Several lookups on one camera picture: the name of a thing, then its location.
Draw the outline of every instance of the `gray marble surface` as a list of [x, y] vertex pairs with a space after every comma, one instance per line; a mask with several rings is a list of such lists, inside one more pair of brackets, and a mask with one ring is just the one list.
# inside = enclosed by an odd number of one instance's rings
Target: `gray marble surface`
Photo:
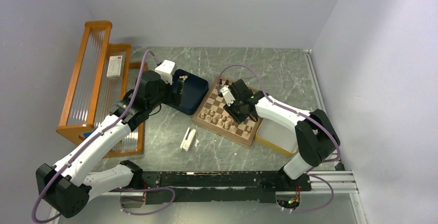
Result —
[[[228, 47], [135, 47], [132, 61], [140, 61], [146, 49], [160, 60], [175, 61], [179, 69], [200, 76], [212, 84], [214, 78], [228, 65], [242, 63], [256, 70], [267, 92], [277, 100], [306, 110], [318, 108], [311, 75], [302, 50], [254, 49]], [[148, 68], [154, 69], [152, 57]], [[241, 67], [224, 73], [230, 79], [243, 79], [249, 86], [260, 89], [252, 73]], [[129, 159], [145, 171], [236, 171], [278, 170], [290, 158], [254, 142], [250, 148], [238, 145], [223, 136], [201, 128], [191, 121], [192, 116], [163, 105], [157, 115], [145, 123], [145, 152], [143, 155], [102, 159], [94, 171], [102, 171]], [[197, 147], [188, 152], [180, 145], [188, 127], [197, 129]], [[334, 170], [326, 163], [317, 170]]]

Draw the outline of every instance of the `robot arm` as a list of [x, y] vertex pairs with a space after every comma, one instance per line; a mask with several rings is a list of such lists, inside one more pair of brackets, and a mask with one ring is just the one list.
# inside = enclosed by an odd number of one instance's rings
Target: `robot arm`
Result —
[[[118, 141], [135, 130], [149, 118], [149, 114], [158, 105], [179, 105], [183, 90], [183, 81], [177, 81], [177, 91], [173, 92], [172, 75], [175, 63], [164, 61], [154, 71], [142, 74], [138, 92], [128, 113], [112, 128], [106, 127], [118, 120], [126, 110], [131, 100], [133, 90], [129, 91], [119, 101], [109, 115], [96, 130], [70, 154], [57, 161], [53, 166], [41, 165], [36, 171], [38, 190], [41, 193], [60, 168], [67, 168], [56, 178], [44, 195], [43, 199], [62, 215], [70, 218], [80, 212], [88, 201], [118, 187], [142, 187], [142, 170], [130, 161], [123, 161], [116, 167], [89, 175], [93, 166]], [[85, 149], [84, 145], [96, 136], [94, 141]], [[83, 150], [71, 163], [71, 157]]]
[[[251, 115], [256, 118], [273, 120], [295, 133], [295, 137], [291, 137], [291, 142], [298, 143], [299, 152], [281, 169], [289, 178], [295, 180], [310, 168], [317, 167], [335, 150], [329, 137], [313, 123], [300, 115], [274, 105], [263, 95], [263, 92], [253, 93], [243, 80], [240, 79], [230, 86], [224, 86], [220, 91], [227, 102], [224, 109], [237, 123], [241, 123]], [[294, 109], [297, 113], [310, 116], [327, 129], [338, 145], [340, 144], [324, 111], [320, 109], [312, 112], [301, 110], [281, 103], [271, 96], [269, 98], [273, 102]]]

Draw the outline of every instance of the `wooden chessboard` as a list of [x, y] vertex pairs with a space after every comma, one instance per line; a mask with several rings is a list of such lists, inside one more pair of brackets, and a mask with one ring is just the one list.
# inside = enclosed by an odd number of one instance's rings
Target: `wooden chessboard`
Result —
[[[230, 85], [233, 82], [227, 78], [221, 78], [221, 87], [226, 84]], [[224, 110], [224, 106], [226, 105], [224, 98], [219, 97], [217, 94], [218, 91], [216, 86], [218, 80], [218, 77], [214, 80], [200, 106], [193, 115], [192, 121], [193, 123], [223, 135], [238, 144], [250, 147], [253, 144], [257, 129], [261, 123], [261, 118], [259, 118], [257, 122], [254, 122], [248, 117], [242, 123], [237, 124], [228, 112]], [[229, 123], [228, 128], [225, 128], [226, 122]]]

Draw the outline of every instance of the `purple cable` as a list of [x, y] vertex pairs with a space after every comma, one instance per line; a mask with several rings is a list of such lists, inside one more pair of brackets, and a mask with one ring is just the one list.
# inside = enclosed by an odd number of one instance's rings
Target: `purple cable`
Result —
[[313, 209], [309, 209], [309, 210], [294, 210], [294, 211], [292, 211], [292, 212], [294, 212], [294, 213], [309, 213], [309, 212], [313, 212], [313, 211], [317, 211], [317, 210], [323, 209], [323, 208], [327, 207], [330, 203], [332, 203], [333, 199], [335, 198], [335, 191], [333, 190], [333, 187], [330, 185], [330, 183], [327, 182], [327, 180], [325, 180], [325, 179], [323, 179], [323, 178], [321, 178], [321, 177], [318, 177], [318, 176], [312, 175], [312, 174], [309, 174], [309, 176], [310, 176], [310, 177], [313, 177], [313, 178], [316, 178], [316, 179], [319, 179], [319, 180], [321, 180], [322, 182], [324, 182], [324, 183], [327, 184], [327, 186], [330, 188], [330, 191], [331, 191], [331, 193], [332, 193], [332, 194], [330, 195], [330, 200], [329, 200], [328, 202], [326, 202], [325, 204], [319, 206], [319, 207], [316, 207], [316, 208], [313, 208]]
[[[274, 105], [276, 105], [276, 106], [278, 106], [278, 107], [280, 107], [280, 108], [283, 108], [283, 109], [288, 110], [288, 111], [290, 111], [290, 112], [292, 112], [292, 113], [294, 113], [294, 114], [297, 114], [297, 112], [296, 112], [294, 109], [291, 109], [291, 108], [289, 108], [289, 107], [287, 107], [287, 106], [284, 106], [284, 105], [281, 105], [281, 104], [279, 104], [279, 103], [276, 103], [276, 102], [272, 101], [272, 99], [270, 99], [269, 96], [268, 96], [268, 94], [266, 93], [266, 91], [265, 91], [265, 89], [264, 89], [264, 84], [263, 84], [263, 82], [261, 81], [261, 78], [259, 77], [259, 75], [256, 73], [256, 71], [255, 71], [254, 69], [252, 69], [251, 67], [249, 67], [249, 66], [247, 66], [247, 65], [243, 65], [243, 64], [233, 64], [233, 65], [227, 66], [227, 67], [224, 68], [224, 69], [222, 70], [222, 72], [219, 74], [219, 78], [221, 78], [222, 74], [223, 74], [227, 69], [232, 68], [232, 67], [244, 67], [244, 68], [247, 68], [248, 70], [250, 70], [250, 71], [255, 75], [255, 77], [257, 78], [257, 80], [258, 80], [258, 82], [259, 82], [259, 84], [260, 84], [261, 90], [262, 90], [262, 92], [263, 92], [263, 95], [264, 95], [264, 97], [265, 97], [269, 102], [271, 102], [272, 104], [274, 104]], [[218, 91], [218, 92], [220, 91], [219, 81], [217, 82], [217, 91]], [[330, 140], [332, 141], [333, 145], [335, 146], [336, 151], [338, 152], [336, 158], [333, 158], [333, 159], [327, 159], [327, 160], [325, 160], [325, 161], [323, 161], [323, 162], [332, 162], [332, 161], [337, 161], [338, 159], [341, 159], [341, 152], [340, 152], [340, 149], [339, 149], [339, 145], [338, 145], [338, 143], [336, 142], [335, 138], [330, 134], [330, 132], [329, 132], [326, 128], [324, 128], [319, 122], [317, 122], [315, 119], [311, 118], [310, 116], [307, 116], [307, 115], [305, 115], [305, 114], [303, 114], [303, 113], [298, 113], [298, 115], [300, 115], [301, 117], [306, 118], [307, 120], [309, 120], [310, 122], [312, 122], [313, 124], [315, 124], [319, 129], [321, 129], [321, 130], [322, 130], [322, 131], [323, 131], [323, 132], [324, 132], [324, 133], [330, 138]], [[311, 167], [309, 170], [307, 170], [307, 172], [310, 172], [310, 171], [313, 170], [313, 169], [314, 169], [314, 167]], [[332, 195], [330, 196], [330, 200], [329, 200], [327, 203], [325, 203], [325, 204], [323, 204], [323, 205], [321, 205], [321, 206], [319, 206], [319, 207], [316, 207], [316, 208], [314, 208], [314, 209], [309, 209], [309, 210], [298, 210], [298, 211], [295, 210], [295, 211], [294, 211], [295, 213], [309, 213], [309, 212], [313, 212], [313, 211], [317, 211], [317, 210], [323, 209], [323, 208], [327, 207], [330, 203], [332, 203], [333, 198], [335, 197], [335, 192], [333, 191], [333, 188], [332, 188], [332, 186], [330, 185], [329, 182], [327, 182], [325, 179], [323, 179], [323, 178], [321, 178], [321, 177], [318, 177], [318, 176], [315, 176], [315, 175], [311, 175], [311, 174], [308, 174], [308, 175], [309, 175], [310, 177], [313, 177], [313, 178], [319, 179], [319, 180], [321, 180], [322, 182], [326, 183], [327, 186], [330, 188], [330, 191], [331, 191]]]
[[[108, 125], [107, 127], [105, 127], [103, 130], [102, 130], [102, 132], [106, 132], [106, 131], [108, 131], [109, 129], [111, 129], [112, 127], [114, 127], [127, 113], [128, 113], [128, 111], [129, 111], [129, 109], [131, 108], [131, 106], [132, 106], [132, 104], [134, 103], [134, 99], [135, 99], [135, 96], [137, 95], [137, 92], [138, 92], [138, 88], [139, 88], [139, 86], [140, 86], [140, 80], [142, 79], [142, 73], [143, 73], [143, 68], [145, 67], [145, 61], [146, 61], [146, 56], [148, 55], [148, 54], [151, 54], [155, 59], [156, 59], [156, 56], [155, 56], [155, 54], [151, 51], [151, 50], [146, 50], [145, 51], [145, 53], [144, 53], [144, 55], [143, 55], [143, 58], [142, 58], [142, 63], [141, 63], [141, 65], [140, 65], [140, 71], [139, 71], [139, 73], [138, 73], [138, 77], [137, 77], [137, 82], [135, 83], [135, 87], [134, 87], [134, 93], [132, 93], [132, 98], [131, 98], [131, 100], [130, 100], [130, 102], [129, 102], [129, 104], [128, 104], [128, 106], [126, 107], [126, 109], [125, 109], [125, 111], [122, 113], [122, 115], [120, 115], [120, 117], [119, 118], [117, 118], [117, 120], [115, 121], [115, 122], [113, 122], [112, 124], [110, 124], [110, 125]], [[69, 164], [72, 164], [73, 163], [73, 161], [91, 144], [91, 143], [93, 143], [94, 142], [94, 140], [96, 140], [96, 138], [98, 137], [98, 136], [100, 136], [100, 133], [96, 133], [96, 134], [94, 134], [78, 151], [77, 151], [77, 153], [75, 153], [73, 156], [71, 156], [71, 158], [68, 160], [68, 163]], [[38, 196], [38, 199], [37, 199], [37, 201], [35, 202], [35, 204], [34, 204], [34, 207], [32, 208], [32, 220], [35, 222], [35, 223], [47, 223], [47, 222], [49, 222], [49, 221], [52, 221], [52, 220], [54, 220], [54, 219], [56, 219], [56, 218], [58, 218], [59, 216], [61, 216], [61, 213], [59, 213], [59, 214], [57, 214], [56, 216], [54, 216], [54, 217], [52, 217], [52, 218], [50, 218], [50, 219], [47, 219], [47, 220], [39, 220], [38, 218], [37, 218], [37, 209], [38, 209], [38, 206], [40, 205], [40, 203], [41, 203], [41, 200], [42, 200], [42, 198], [45, 196], [45, 194], [47, 193], [47, 190], [50, 188], [50, 186], [52, 186], [52, 184], [53, 184], [53, 182], [58, 178], [58, 176], [59, 175], [61, 175], [61, 173], [62, 172], [64, 172], [65, 171], [65, 169], [67, 168], [67, 165], [63, 165], [62, 167], [61, 167], [61, 169], [59, 170], [59, 171], [57, 171], [56, 173], [55, 173], [55, 175], [49, 180], [49, 182], [47, 183], [47, 185], [44, 187], [44, 189], [41, 191], [41, 194]]]
[[122, 198], [120, 198], [120, 209], [123, 212], [125, 212], [125, 213], [127, 213], [129, 215], [152, 215], [152, 214], [158, 213], [158, 212], [160, 212], [162, 210], [165, 210], [166, 208], [168, 208], [174, 202], [174, 200], [175, 200], [175, 191], [174, 191], [174, 189], [169, 188], [169, 187], [157, 187], [157, 188], [152, 188], [152, 189], [115, 189], [115, 190], [118, 190], [118, 191], [129, 191], [129, 192], [148, 192], [148, 191], [157, 191], [157, 190], [160, 190], [160, 189], [164, 189], [164, 190], [168, 190], [168, 191], [172, 192], [172, 199], [164, 207], [162, 207], [160, 209], [157, 209], [157, 210], [154, 210], [154, 211], [151, 211], [151, 212], [148, 212], [148, 213], [133, 213], [133, 212], [125, 210], [123, 208]]
[[[254, 75], [255, 75], [255, 77], [257, 78], [257, 80], [258, 80], [258, 82], [259, 82], [259, 84], [260, 84], [260, 87], [261, 87], [261, 91], [263, 92], [263, 95], [264, 95], [264, 97], [269, 101], [269, 102], [271, 102], [272, 104], [274, 104], [274, 105], [276, 105], [276, 106], [278, 106], [278, 107], [280, 107], [280, 108], [283, 108], [283, 109], [285, 109], [285, 110], [288, 110], [288, 111], [290, 111], [290, 112], [292, 112], [292, 113], [294, 113], [294, 114], [297, 114], [297, 112], [294, 110], [294, 109], [291, 109], [291, 108], [289, 108], [289, 107], [287, 107], [287, 106], [284, 106], [284, 105], [281, 105], [281, 104], [279, 104], [279, 103], [276, 103], [276, 102], [274, 102], [274, 101], [272, 101], [272, 99], [270, 99], [269, 98], [269, 96], [268, 96], [268, 94], [266, 93], [266, 91], [265, 91], [265, 89], [264, 89], [264, 84], [263, 84], [263, 82], [261, 81], [261, 78], [259, 77], [259, 75], [256, 73], [256, 71], [254, 71], [254, 69], [252, 69], [251, 67], [249, 67], [249, 66], [247, 66], [247, 65], [243, 65], [243, 64], [233, 64], [233, 65], [230, 65], [230, 66], [227, 66], [224, 70], [222, 70], [222, 72], [219, 74], [219, 78], [221, 78], [221, 76], [222, 76], [222, 74], [225, 72], [225, 70], [227, 70], [227, 69], [229, 69], [229, 68], [232, 68], [232, 67], [244, 67], [244, 68], [247, 68], [248, 70], [250, 70]], [[220, 85], [219, 85], [219, 81], [217, 82], [217, 91], [219, 92], [220, 91]], [[307, 116], [307, 115], [305, 115], [305, 114], [303, 114], [303, 113], [298, 113], [298, 115], [300, 115], [301, 117], [304, 117], [304, 118], [306, 118], [307, 120], [309, 120], [310, 122], [312, 122], [313, 124], [315, 124], [319, 129], [321, 129], [328, 137], [329, 137], [329, 139], [332, 141], [332, 143], [333, 143], [333, 145], [335, 146], [335, 148], [336, 148], [336, 151], [337, 151], [337, 156], [336, 156], [336, 158], [333, 158], [333, 159], [328, 159], [328, 160], [326, 160], [326, 161], [323, 161], [323, 162], [332, 162], [332, 161], [337, 161], [338, 159], [341, 159], [341, 152], [340, 152], [340, 149], [339, 149], [339, 145], [338, 145], [338, 143], [336, 142], [336, 140], [335, 140], [335, 138], [330, 134], [330, 132], [327, 130], [327, 129], [325, 129], [319, 122], [317, 122], [315, 119], [313, 119], [313, 118], [311, 118], [310, 116]]]

